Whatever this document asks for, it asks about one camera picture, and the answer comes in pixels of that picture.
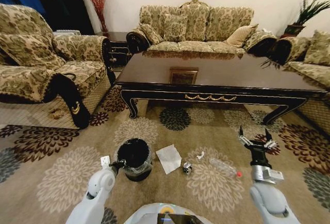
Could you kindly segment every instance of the potted plant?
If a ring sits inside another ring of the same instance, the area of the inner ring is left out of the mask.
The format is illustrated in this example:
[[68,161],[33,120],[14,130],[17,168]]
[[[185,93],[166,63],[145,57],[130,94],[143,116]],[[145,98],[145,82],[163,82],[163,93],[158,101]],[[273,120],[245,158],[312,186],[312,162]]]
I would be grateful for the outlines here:
[[300,14],[296,22],[289,24],[282,37],[296,37],[305,28],[304,23],[314,17],[319,12],[330,8],[330,1],[313,0],[308,4],[308,0],[303,0],[300,6]]

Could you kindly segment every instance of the sofa armrest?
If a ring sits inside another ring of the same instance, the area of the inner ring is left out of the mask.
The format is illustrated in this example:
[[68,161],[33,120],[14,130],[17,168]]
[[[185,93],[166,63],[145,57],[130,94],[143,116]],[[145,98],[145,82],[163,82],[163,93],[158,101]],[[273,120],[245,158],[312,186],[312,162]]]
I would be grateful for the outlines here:
[[284,37],[274,46],[272,60],[284,65],[288,61],[303,61],[310,46],[306,37]]
[[106,40],[102,36],[60,35],[53,38],[53,47],[66,61],[105,61],[110,56],[104,49]]
[[256,31],[245,42],[243,48],[250,54],[266,56],[277,38],[269,31]]
[[146,51],[150,46],[148,38],[139,26],[126,35],[126,40],[128,49],[133,54]]
[[56,73],[35,67],[0,66],[0,101],[4,103],[42,103],[56,96],[50,84]]

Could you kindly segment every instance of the coffee table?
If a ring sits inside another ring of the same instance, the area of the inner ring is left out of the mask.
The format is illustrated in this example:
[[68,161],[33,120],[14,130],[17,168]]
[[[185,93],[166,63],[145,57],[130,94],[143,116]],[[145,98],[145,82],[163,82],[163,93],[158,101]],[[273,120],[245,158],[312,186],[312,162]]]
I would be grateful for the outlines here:
[[121,97],[138,115],[133,99],[278,106],[263,123],[300,107],[326,91],[283,67],[261,67],[266,57],[181,52],[135,54],[119,75]]

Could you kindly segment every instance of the plastic bottle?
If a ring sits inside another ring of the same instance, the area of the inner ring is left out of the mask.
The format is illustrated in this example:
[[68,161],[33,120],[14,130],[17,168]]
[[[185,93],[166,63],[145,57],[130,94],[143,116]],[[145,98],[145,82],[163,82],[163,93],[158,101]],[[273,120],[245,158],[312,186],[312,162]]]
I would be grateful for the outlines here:
[[228,165],[227,163],[221,161],[217,158],[210,158],[210,164],[215,166],[219,171],[226,171],[230,177],[238,177],[243,176],[241,171],[237,171],[234,167]]

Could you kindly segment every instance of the white robot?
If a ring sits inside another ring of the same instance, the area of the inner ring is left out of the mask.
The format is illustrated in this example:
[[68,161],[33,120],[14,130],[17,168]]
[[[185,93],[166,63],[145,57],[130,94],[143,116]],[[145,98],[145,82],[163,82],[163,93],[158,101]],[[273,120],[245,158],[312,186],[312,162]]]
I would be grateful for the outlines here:
[[[240,127],[238,138],[252,154],[250,164],[254,184],[250,193],[264,223],[299,224],[283,193],[274,187],[276,182],[283,180],[283,175],[279,171],[272,170],[272,166],[265,156],[265,152],[276,145],[269,132],[266,130],[266,143],[249,141],[244,137],[242,127]],[[89,180],[87,192],[83,200],[70,214],[67,224],[97,224],[102,222],[105,201],[114,186],[118,170],[125,167],[125,164],[126,161],[110,164],[109,156],[101,158],[102,170],[96,172]],[[204,217],[196,216],[188,209],[166,203],[144,205],[124,222],[124,224],[158,223],[211,224]]]

